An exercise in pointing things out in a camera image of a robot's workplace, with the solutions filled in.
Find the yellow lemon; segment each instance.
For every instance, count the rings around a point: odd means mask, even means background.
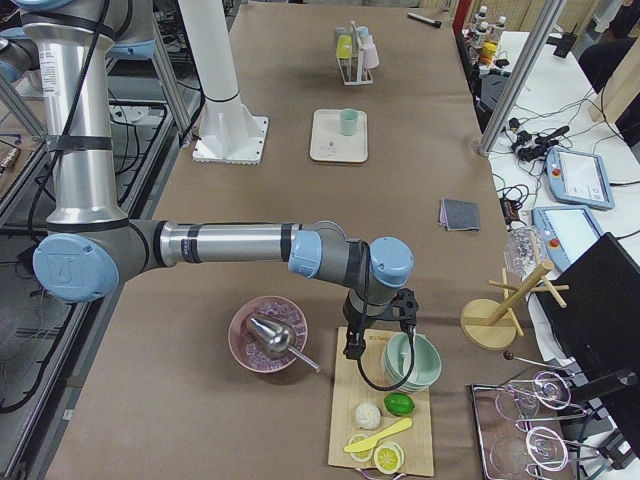
[[[387,475],[400,470],[403,461],[404,452],[400,453],[400,450],[395,445],[389,443],[380,445],[373,452],[373,462],[376,468]]]
[[[353,437],[351,437],[351,440],[349,440],[349,445],[359,442],[360,440],[364,440],[368,436],[369,435],[365,435],[364,433],[356,433]],[[373,456],[373,448],[365,450],[364,452],[352,452],[349,455],[351,455],[351,458],[353,458],[358,463],[366,463],[371,460],[371,457]]]

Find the green bowl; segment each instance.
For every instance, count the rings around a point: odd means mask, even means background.
[[[422,335],[416,335],[414,340],[416,354],[415,367],[418,377],[414,381],[405,383],[408,390],[424,389],[429,387],[440,377],[442,373],[442,361],[438,351],[429,340]],[[406,334],[395,335],[387,344],[382,359],[382,365],[388,380],[400,381],[404,374],[402,365],[405,355],[409,355],[409,339]]]

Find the garlic bulb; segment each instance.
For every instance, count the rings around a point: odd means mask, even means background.
[[[362,402],[356,407],[356,424],[360,428],[373,430],[380,425],[380,409],[371,402]]]

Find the white tray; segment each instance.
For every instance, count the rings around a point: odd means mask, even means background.
[[[367,114],[358,111],[358,131],[349,137],[340,133],[342,110],[320,109],[313,114],[311,158],[318,162],[362,163],[367,149]]]

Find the metal spoon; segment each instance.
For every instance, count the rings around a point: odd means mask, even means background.
[[[322,369],[320,365],[292,346],[296,342],[296,332],[290,325],[281,322],[277,318],[254,313],[247,323],[247,331],[258,340],[258,343],[270,358],[280,358],[286,355],[287,352],[291,352],[313,368],[316,373]]]

